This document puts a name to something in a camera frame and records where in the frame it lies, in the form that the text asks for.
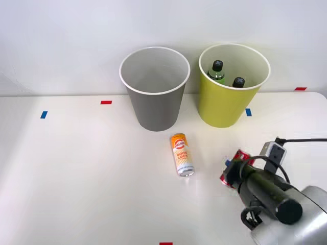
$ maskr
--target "white wall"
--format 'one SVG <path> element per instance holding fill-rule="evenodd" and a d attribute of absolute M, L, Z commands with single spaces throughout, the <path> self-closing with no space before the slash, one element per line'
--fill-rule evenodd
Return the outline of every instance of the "white wall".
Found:
<path fill-rule="evenodd" d="M 131 51 L 162 45 L 192 66 L 208 46 L 261 51 L 272 77 L 263 91 L 308 87 L 327 95 L 324 0 L 2 0 L 0 94 L 122 94 L 118 68 Z"/>

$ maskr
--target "black cable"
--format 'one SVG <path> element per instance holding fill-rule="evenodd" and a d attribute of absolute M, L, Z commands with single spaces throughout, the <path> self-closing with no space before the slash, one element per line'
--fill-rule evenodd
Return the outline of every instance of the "black cable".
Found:
<path fill-rule="evenodd" d="M 241 221 L 243 222 L 243 224 L 246 225 L 247 228 L 249 228 L 250 230 L 253 230 L 255 227 L 257 227 L 258 223 L 255 222 L 253 220 L 253 222 L 250 222 L 248 219 L 247 219 L 247 214 L 251 211 L 255 211 L 255 210 L 264 210 L 264 207 L 262 206 L 252 206 L 252 207 L 249 207 L 249 208 L 245 208 L 243 209 L 243 211 L 241 212 Z"/>
<path fill-rule="evenodd" d="M 270 162 L 270 163 L 271 163 L 272 165 L 274 165 L 276 168 L 279 168 L 279 169 L 282 171 L 282 173 L 283 173 L 283 175 L 284 175 L 284 177 L 285 177 L 286 182 L 290 184 L 290 179 L 288 178 L 288 175 L 287 175 L 286 171 L 284 170 L 284 168 L 283 168 L 282 166 L 278 165 L 277 163 L 275 163 L 273 160 L 271 160 L 269 157 L 266 157 L 266 156 L 254 156 L 254 157 L 250 157 L 249 159 L 243 161 L 243 163 L 242 163 L 242 165 L 241 165 L 241 167 L 240 167 L 240 178 L 241 178 L 241 179 L 243 179 L 243 178 L 242 178 L 242 172 L 243 172 L 243 168 L 244 168 L 244 166 L 245 166 L 246 164 L 248 164 L 251 160 L 255 160 L 255 159 L 263 159 L 263 160 L 265 160 L 265 161 Z"/>
<path fill-rule="evenodd" d="M 281 143 L 287 143 L 287 142 L 327 142 L 327 139 L 280 139 L 278 138 L 278 141 Z"/>

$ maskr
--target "can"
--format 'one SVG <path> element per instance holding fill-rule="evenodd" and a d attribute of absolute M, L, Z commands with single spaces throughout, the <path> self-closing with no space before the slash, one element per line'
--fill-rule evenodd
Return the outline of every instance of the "can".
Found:
<path fill-rule="evenodd" d="M 194 174 L 189 144 L 182 133 L 174 134 L 170 138 L 171 148 L 175 159 L 177 174 L 181 177 L 187 177 Z"/>
<path fill-rule="evenodd" d="M 241 159 L 241 160 L 247 160 L 251 157 L 250 154 L 246 153 L 245 151 L 241 150 L 241 149 L 238 149 L 237 152 L 235 153 L 234 157 L 233 157 L 233 160 L 237 160 L 237 159 Z M 254 164 L 254 160 L 251 160 L 249 161 L 248 163 L 249 165 L 253 166 Z M 221 182 L 224 184 L 224 185 L 227 185 L 231 188 L 233 188 L 226 180 L 225 180 L 225 177 L 224 177 L 224 174 L 222 174 L 219 178 L 221 180 Z"/>

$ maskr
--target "orange can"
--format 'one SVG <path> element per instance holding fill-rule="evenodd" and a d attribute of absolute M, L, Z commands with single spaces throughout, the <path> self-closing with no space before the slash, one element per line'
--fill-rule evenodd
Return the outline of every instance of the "orange can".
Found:
<path fill-rule="evenodd" d="M 175 158 L 177 174 L 187 177 L 194 174 L 189 145 L 184 134 L 174 134 L 170 138 L 171 148 Z"/>

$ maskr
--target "bottle cap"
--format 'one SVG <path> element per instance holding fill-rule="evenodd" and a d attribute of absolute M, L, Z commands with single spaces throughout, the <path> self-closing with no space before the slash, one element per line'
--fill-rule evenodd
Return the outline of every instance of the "bottle cap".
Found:
<path fill-rule="evenodd" d="M 214 71 L 221 71 L 223 69 L 223 62 L 221 60 L 214 61 L 213 70 Z"/>
<path fill-rule="evenodd" d="M 234 79 L 233 87 L 234 88 L 243 88 L 244 84 L 245 84 L 244 78 L 237 77 Z"/>

